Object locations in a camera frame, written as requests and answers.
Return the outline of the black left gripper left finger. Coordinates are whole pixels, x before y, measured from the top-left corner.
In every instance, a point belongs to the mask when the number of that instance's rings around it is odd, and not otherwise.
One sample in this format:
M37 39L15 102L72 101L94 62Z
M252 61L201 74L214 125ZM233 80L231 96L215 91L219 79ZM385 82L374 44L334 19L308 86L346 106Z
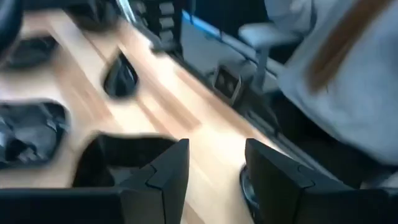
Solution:
M119 186L124 224L180 224L189 177L189 140L138 139L129 150L139 169Z

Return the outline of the small black framed box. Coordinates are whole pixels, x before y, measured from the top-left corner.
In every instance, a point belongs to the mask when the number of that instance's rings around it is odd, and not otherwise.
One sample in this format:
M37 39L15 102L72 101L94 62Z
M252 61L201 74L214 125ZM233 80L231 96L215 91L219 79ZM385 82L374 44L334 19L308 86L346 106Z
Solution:
M221 64L215 72L213 89L227 104L233 106L241 93L242 76L234 66Z

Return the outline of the person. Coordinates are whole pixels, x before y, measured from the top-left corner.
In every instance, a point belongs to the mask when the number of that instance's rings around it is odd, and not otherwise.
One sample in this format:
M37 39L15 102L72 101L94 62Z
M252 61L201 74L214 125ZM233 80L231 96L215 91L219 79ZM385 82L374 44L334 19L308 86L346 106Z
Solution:
M264 0L303 35L270 94L284 136L352 187L398 188L398 0Z

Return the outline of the black slotted stand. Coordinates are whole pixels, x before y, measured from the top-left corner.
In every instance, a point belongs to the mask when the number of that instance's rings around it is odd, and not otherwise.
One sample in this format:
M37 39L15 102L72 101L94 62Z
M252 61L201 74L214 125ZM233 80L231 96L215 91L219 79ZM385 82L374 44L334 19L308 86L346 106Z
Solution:
M145 10L139 14L147 22L147 28L160 39L152 47L153 53L183 55L181 33L184 2L185 0L141 0Z

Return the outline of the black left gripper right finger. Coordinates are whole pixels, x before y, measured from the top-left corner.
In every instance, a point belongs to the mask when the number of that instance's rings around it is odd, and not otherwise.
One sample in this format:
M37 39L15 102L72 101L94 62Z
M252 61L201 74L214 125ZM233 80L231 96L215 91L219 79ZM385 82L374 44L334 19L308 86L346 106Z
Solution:
M330 224L327 199L341 182L254 138L246 140L245 157L263 224Z

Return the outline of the black shallow plate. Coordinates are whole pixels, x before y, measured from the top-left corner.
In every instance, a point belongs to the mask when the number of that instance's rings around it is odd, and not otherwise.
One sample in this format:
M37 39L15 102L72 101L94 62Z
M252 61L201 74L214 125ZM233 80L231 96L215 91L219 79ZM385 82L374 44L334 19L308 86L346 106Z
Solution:
M3 67L16 70L42 65L52 58L57 47L58 42L51 35L24 39L19 42Z

